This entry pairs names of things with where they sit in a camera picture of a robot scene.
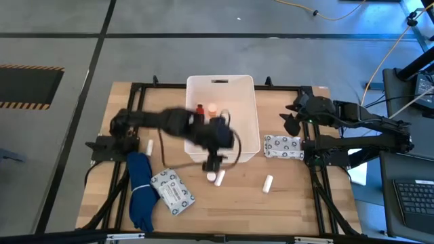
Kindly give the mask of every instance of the yellow cable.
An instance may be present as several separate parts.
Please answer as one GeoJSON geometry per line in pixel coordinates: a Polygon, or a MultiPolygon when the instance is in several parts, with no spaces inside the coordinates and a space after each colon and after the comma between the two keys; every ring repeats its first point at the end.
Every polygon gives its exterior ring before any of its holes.
{"type": "MultiPolygon", "coordinates": [[[[428,5],[428,7],[426,7],[424,10],[422,10],[419,15],[417,15],[415,17],[415,20],[417,20],[419,18],[419,16],[421,16],[424,12],[426,12],[430,7],[433,7],[434,3],[428,5]]],[[[377,74],[378,70],[380,69],[380,67],[382,66],[382,63],[384,63],[384,61],[387,59],[387,57],[389,57],[389,55],[391,54],[391,52],[395,49],[396,45],[398,45],[399,41],[401,41],[402,37],[404,36],[404,34],[408,31],[408,29],[410,29],[410,26],[407,26],[406,30],[401,34],[401,36],[398,38],[398,40],[396,40],[395,44],[393,45],[393,47],[389,50],[389,52],[386,54],[386,56],[381,60],[381,63],[378,65],[377,69],[375,70],[374,74],[372,74],[371,79],[369,79],[368,84],[366,84],[365,87],[365,92],[363,93],[363,97],[361,98],[361,103],[360,106],[363,106],[363,103],[365,102],[365,97],[366,97],[366,92],[368,92],[368,88],[369,85],[371,84],[372,80],[374,79],[375,75],[377,74]]]]}
{"type": "MultiPolygon", "coordinates": [[[[283,3],[283,4],[286,4],[286,5],[291,5],[291,6],[294,6],[294,7],[301,7],[302,9],[305,9],[305,10],[307,10],[307,11],[310,11],[310,12],[314,12],[315,10],[313,10],[313,9],[310,9],[310,8],[308,8],[308,7],[306,7],[306,6],[303,6],[303,5],[300,5],[300,4],[295,4],[295,3],[288,3],[288,2],[285,2],[285,1],[282,1],[282,0],[274,0],[274,1],[276,1],[276,2],[278,2],[278,3],[283,3]]],[[[321,17],[321,18],[323,18],[323,19],[325,19],[325,20],[330,20],[330,21],[337,21],[337,20],[342,20],[343,18],[346,18],[347,16],[349,16],[350,14],[352,14],[356,9],[358,9],[362,4],[364,4],[366,2],[366,0],[363,0],[357,7],[355,7],[351,12],[349,12],[348,14],[346,14],[346,15],[344,15],[344,16],[342,16],[342,17],[339,17],[339,18],[327,18],[327,17],[325,17],[324,15],[322,15],[322,14],[320,14],[320,13],[318,13],[317,15],[319,16],[319,17],[321,17]]]]}

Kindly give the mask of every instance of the small white cylinder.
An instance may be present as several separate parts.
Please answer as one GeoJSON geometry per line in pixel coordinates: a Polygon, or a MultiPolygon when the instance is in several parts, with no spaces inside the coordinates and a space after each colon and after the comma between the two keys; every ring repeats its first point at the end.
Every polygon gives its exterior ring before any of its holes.
{"type": "Polygon", "coordinates": [[[218,172],[214,186],[220,186],[222,184],[224,173],[226,173],[225,170],[220,170],[220,172],[218,172]]]}
{"type": "Polygon", "coordinates": [[[263,193],[268,193],[270,191],[272,182],[273,182],[273,177],[267,175],[267,178],[265,179],[264,187],[262,188],[263,193]]]}
{"type": "Polygon", "coordinates": [[[210,182],[214,182],[217,178],[216,173],[214,172],[210,172],[208,174],[206,174],[206,178],[210,181],[210,182]]]}
{"type": "Polygon", "coordinates": [[[146,148],[146,155],[148,155],[148,157],[151,156],[153,147],[154,147],[154,140],[149,140],[148,146],[146,148]]]}

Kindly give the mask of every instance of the white storage bin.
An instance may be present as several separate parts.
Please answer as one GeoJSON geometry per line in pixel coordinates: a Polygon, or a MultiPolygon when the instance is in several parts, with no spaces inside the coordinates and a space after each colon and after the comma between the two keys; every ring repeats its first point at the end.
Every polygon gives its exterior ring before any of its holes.
{"type": "MultiPolygon", "coordinates": [[[[208,104],[217,106],[217,115],[224,109],[231,114],[231,129],[241,138],[241,156],[239,163],[251,159],[260,150],[258,114],[253,78],[249,75],[209,75],[191,76],[187,79],[186,108],[195,110],[198,104],[203,105],[205,120],[208,117],[208,104]]],[[[185,142],[184,149],[196,163],[206,161],[208,151],[190,142],[185,142]]],[[[220,149],[218,154],[227,156],[223,163],[233,163],[237,158],[238,141],[234,148],[220,149]]]]}

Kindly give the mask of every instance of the white plastic bin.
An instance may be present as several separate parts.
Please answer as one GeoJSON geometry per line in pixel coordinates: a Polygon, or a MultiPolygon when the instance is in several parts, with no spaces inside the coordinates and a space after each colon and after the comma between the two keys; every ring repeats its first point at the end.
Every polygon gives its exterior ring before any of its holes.
{"type": "MultiPolygon", "coordinates": [[[[205,120],[208,117],[208,104],[217,106],[217,115],[223,109],[231,114],[230,127],[241,138],[241,156],[239,163],[251,159],[260,150],[258,114],[253,78],[249,75],[213,75],[191,76],[187,79],[186,108],[195,110],[202,104],[205,110],[205,120]]],[[[190,142],[184,143],[184,149],[196,163],[206,161],[208,151],[190,142]]],[[[227,159],[223,163],[233,163],[237,158],[238,141],[235,139],[233,149],[220,149],[227,159]]]]}

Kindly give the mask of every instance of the blue cloth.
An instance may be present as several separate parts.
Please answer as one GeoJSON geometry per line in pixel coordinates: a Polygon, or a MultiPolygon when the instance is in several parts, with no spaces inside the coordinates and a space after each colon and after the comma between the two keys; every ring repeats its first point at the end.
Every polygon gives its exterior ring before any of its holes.
{"type": "Polygon", "coordinates": [[[143,153],[131,152],[127,156],[127,168],[130,173],[131,190],[133,190],[130,201],[130,219],[134,223],[134,228],[140,228],[144,232],[153,232],[152,210],[160,196],[151,186],[152,169],[149,159],[143,153]]]}

